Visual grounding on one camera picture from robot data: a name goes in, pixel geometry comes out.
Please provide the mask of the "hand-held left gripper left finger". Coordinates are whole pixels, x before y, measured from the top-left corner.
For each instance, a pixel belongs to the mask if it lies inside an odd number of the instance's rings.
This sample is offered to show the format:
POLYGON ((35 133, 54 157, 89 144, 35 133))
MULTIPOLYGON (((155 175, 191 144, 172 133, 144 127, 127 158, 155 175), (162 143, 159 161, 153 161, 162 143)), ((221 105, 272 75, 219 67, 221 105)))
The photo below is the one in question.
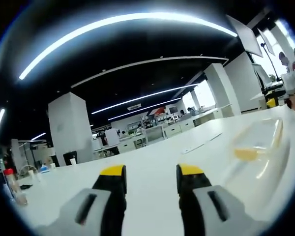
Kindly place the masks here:
POLYGON ((126 166, 102 170, 92 188, 65 203, 59 217, 36 228, 38 236, 120 236, 127 208, 126 166))

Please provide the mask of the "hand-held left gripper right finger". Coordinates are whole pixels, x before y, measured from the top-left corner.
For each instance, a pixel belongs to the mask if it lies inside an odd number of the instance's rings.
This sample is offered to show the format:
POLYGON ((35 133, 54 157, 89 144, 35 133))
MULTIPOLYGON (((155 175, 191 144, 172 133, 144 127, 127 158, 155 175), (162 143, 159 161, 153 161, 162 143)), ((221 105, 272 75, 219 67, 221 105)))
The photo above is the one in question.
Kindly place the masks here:
POLYGON ((177 193, 186 236, 258 236, 263 222, 220 185, 212 185, 197 166, 177 164, 177 193))

